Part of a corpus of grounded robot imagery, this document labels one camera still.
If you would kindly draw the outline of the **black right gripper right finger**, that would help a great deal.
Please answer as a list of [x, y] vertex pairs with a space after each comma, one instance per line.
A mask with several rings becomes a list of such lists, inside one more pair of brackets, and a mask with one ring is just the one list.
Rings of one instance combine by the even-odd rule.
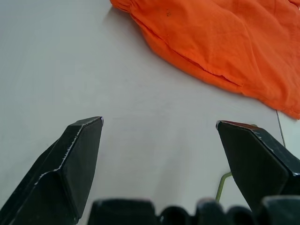
[[252, 211], [273, 195], [300, 195], [300, 160], [261, 127], [216, 124], [232, 176]]

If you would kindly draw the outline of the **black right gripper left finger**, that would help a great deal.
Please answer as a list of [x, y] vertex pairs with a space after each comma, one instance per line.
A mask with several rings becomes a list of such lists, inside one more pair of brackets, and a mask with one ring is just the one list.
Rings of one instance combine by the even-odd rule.
[[91, 117], [68, 125], [0, 209], [0, 225], [77, 225], [93, 183], [103, 123]]

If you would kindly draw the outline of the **olive green wire hanger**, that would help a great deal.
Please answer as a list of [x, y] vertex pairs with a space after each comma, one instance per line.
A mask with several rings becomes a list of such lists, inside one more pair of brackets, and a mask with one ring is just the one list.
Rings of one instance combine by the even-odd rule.
[[[276, 111], [276, 115], [277, 115], [277, 121], [278, 121], [279, 130], [280, 130], [280, 133], [281, 133], [281, 143], [282, 143], [282, 145], [283, 145], [284, 147], [286, 147], [278, 111]], [[222, 177], [221, 177], [221, 179], [220, 179], [220, 182], [219, 182], [219, 185], [218, 185], [218, 188], [217, 188], [217, 193], [216, 193], [216, 197], [215, 197], [216, 202], [218, 202], [218, 203], [220, 202], [220, 199], [221, 199], [221, 195], [222, 195], [222, 191], [223, 191], [223, 188], [224, 188], [225, 181], [226, 181], [227, 178], [229, 178], [229, 177], [231, 177], [231, 176], [232, 176], [231, 171], [226, 172], [226, 173], [224, 173], [224, 174], [222, 175]]]

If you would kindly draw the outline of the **orange shorts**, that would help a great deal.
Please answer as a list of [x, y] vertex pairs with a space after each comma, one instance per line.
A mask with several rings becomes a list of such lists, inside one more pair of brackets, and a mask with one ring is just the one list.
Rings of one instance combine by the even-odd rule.
[[300, 120], [300, 0], [110, 0], [182, 71]]

